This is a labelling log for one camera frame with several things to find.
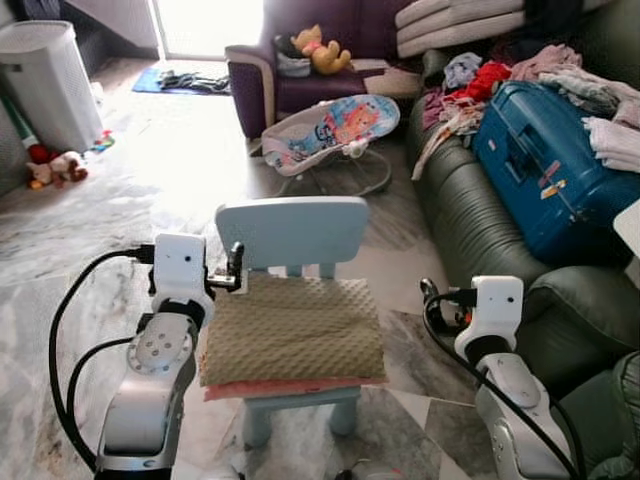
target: teddy bear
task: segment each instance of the teddy bear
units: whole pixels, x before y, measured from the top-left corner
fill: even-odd
[[[69,151],[57,156],[49,163],[27,163],[32,172],[31,188],[38,190],[53,183],[56,188],[64,187],[65,181],[79,182],[89,175],[85,168],[80,168],[81,157],[77,152]]]
[[[322,45],[322,30],[318,24],[291,37],[291,43],[305,57],[311,57],[314,68],[323,75],[337,73],[351,61],[351,52],[340,52],[340,44],[335,40],[331,40],[326,47]]]

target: doorway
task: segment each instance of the doorway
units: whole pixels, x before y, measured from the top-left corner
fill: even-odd
[[[154,0],[168,59],[224,60],[227,45],[251,45],[262,28],[262,0]]]

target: sticker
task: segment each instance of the sticker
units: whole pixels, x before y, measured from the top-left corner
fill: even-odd
[[[547,198],[553,197],[556,193],[558,193],[561,189],[567,186],[566,180],[560,180],[555,185],[551,185],[550,187],[545,188],[540,192],[540,200],[546,200]]]
[[[544,172],[542,178],[538,180],[538,187],[544,188],[547,182],[551,183],[551,177],[553,177],[553,175],[560,169],[561,166],[562,164],[558,160],[555,160]]]

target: baby bouncer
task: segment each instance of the baby bouncer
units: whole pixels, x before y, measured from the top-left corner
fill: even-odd
[[[268,165],[286,180],[277,196],[285,195],[295,179],[308,171],[320,191],[330,192],[314,170],[348,162],[364,181],[350,195],[364,196],[384,190],[391,183],[391,164],[369,148],[374,140],[391,133],[400,121],[396,103],[380,95],[354,95],[320,104],[287,117],[262,134],[262,149]],[[365,167],[378,163],[383,173],[374,175]]]

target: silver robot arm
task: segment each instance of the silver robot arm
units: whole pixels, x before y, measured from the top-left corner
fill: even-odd
[[[421,288],[426,312],[429,297],[436,295],[437,289],[428,281],[423,281]],[[473,304],[471,322],[457,335],[455,353],[495,384],[571,459],[567,440],[550,415],[547,390],[513,353],[522,317],[522,281],[506,276],[474,277],[472,289],[464,295],[473,299],[469,302]],[[441,316],[436,320],[447,328]],[[491,435],[502,480],[571,478],[541,438],[484,385],[476,393],[476,408]]]
[[[214,314],[211,287],[240,288],[242,254],[236,244],[227,275],[208,278],[203,238],[157,237],[153,315],[127,348],[127,371],[104,420],[96,479],[171,477],[198,333]]]

